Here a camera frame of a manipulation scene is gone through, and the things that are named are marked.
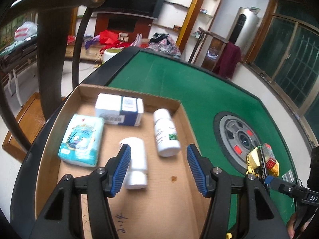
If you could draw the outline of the person's right hand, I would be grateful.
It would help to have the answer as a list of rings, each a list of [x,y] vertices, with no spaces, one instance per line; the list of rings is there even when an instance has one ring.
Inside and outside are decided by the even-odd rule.
[[[292,214],[292,216],[290,217],[287,223],[287,232],[290,238],[300,238],[301,234],[307,229],[307,226],[312,220],[312,217],[309,220],[307,220],[307,222],[302,226],[300,230],[301,233],[298,236],[296,236],[294,228],[296,227],[298,215],[299,215],[299,212],[295,212],[294,214]]]

